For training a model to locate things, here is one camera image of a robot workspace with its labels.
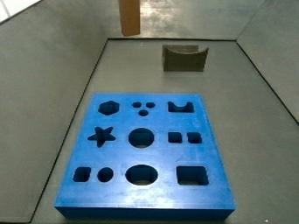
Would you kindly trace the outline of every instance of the small round hole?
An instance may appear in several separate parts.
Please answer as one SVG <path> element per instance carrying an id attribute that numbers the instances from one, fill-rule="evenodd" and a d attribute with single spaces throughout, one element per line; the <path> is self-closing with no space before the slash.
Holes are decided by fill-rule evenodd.
<path id="1" fill-rule="evenodd" d="M 128 142 L 139 149 L 148 147 L 155 141 L 155 134 L 150 129 L 135 129 L 128 135 Z"/>
<path id="2" fill-rule="evenodd" d="M 126 179 L 136 186 L 148 186 L 158 179 L 158 171 L 152 166 L 139 164 L 127 170 Z"/>
<path id="3" fill-rule="evenodd" d="M 148 103 L 146 104 L 146 106 L 147 106 L 150 109 L 152 109 L 152 108 L 155 107 L 155 104 L 154 104 L 152 102 L 148 102 Z"/>
<path id="4" fill-rule="evenodd" d="M 111 168 L 106 167 L 98 172 L 98 180 L 100 182 L 108 182 L 114 178 L 114 171 Z"/>
<path id="5" fill-rule="evenodd" d="M 135 107 L 136 109 L 142 108 L 142 102 L 140 102 L 140 101 L 136 101 L 136 102 L 134 103 L 134 107 Z"/>
<path id="6" fill-rule="evenodd" d="M 140 110 L 140 111 L 139 111 L 139 115 L 140 115 L 140 116 L 147 116 L 147 115 L 148 115 L 148 111 L 144 110 L 144 109 Z"/>

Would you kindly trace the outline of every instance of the blue block side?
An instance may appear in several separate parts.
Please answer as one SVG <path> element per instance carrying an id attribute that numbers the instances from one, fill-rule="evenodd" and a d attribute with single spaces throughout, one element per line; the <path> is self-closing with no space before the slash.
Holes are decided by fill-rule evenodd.
<path id="1" fill-rule="evenodd" d="M 106 102 L 119 104 L 119 111 L 112 115 L 99 113 L 99 105 Z M 140 108 L 132 106 L 135 102 L 142 102 Z M 154 108 L 146 106 L 148 102 L 154 102 Z M 178 106 L 178 110 L 191 102 L 194 113 L 170 112 L 169 102 Z M 140 116 L 140 110 L 146 110 L 148 115 Z M 100 148 L 95 141 L 88 140 L 96 127 L 103 130 L 114 128 L 111 135 L 115 140 L 106 141 Z M 154 132 L 154 143 L 144 149 L 138 149 L 128 142 L 128 134 L 140 128 Z M 169 142 L 169 132 L 182 133 L 182 143 Z M 190 143 L 187 133 L 201 133 L 202 143 Z M 156 169 L 158 179 L 151 185 L 134 185 L 127 181 L 127 170 L 135 165 L 150 165 Z M 179 185 L 179 166 L 205 167 L 210 183 Z M 87 182 L 72 180 L 79 167 L 91 168 Z M 98 177 L 104 167 L 114 170 L 114 178 L 106 183 Z M 55 207 L 68 218 L 79 214 L 82 217 L 95 217 L 91 211 L 100 214 L 102 209 L 122 214 L 119 209 L 132 208 L 132 211 L 142 210 L 146 213 L 160 211 L 166 217 L 170 211 L 198 214 L 214 211 L 230 215 L 237 205 L 209 115 L 198 94 L 94 94 Z"/>

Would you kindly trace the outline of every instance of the gray floor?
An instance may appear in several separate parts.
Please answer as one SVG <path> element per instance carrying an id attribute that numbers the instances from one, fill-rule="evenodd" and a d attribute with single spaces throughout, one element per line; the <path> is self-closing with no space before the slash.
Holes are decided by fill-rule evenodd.
<path id="1" fill-rule="evenodd" d="M 170 44 L 210 47 L 203 73 L 163 72 L 162 50 Z M 34 223 L 88 223 L 64 220 L 52 203 L 94 92 L 202 94 L 238 202 L 238 210 L 226 223 L 297 223 L 299 126 L 295 120 L 235 42 L 171 40 L 108 41 Z"/>

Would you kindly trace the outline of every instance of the gray wall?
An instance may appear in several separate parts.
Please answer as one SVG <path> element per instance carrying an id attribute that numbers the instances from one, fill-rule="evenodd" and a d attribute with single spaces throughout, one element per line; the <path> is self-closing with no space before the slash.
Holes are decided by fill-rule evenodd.
<path id="1" fill-rule="evenodd" d="M 27 222 L 107 37 L 94 1 L 43 1 L 0 27 L 0 221 Z"/>
<path id="2" fill-rule="evenodd" d="M 266 0 L 142 0 L 138 38 L 237 39 Z M 123 38 L 118 0 L 98 0 L 108 36 Z"/>
<path id="3" fill-rule="evenodd" d="M 299 122 L 299 1 L 270 0 L 238 43 Z"/>

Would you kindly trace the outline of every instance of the wooden stick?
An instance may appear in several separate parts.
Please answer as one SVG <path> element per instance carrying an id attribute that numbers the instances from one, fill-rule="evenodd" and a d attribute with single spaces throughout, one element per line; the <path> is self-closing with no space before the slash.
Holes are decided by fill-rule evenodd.
<path id="1" fill-rule="evenodd" d="M 119 0 L 119 14 L 123 35 L 140 34 L 140 0 Z"/>

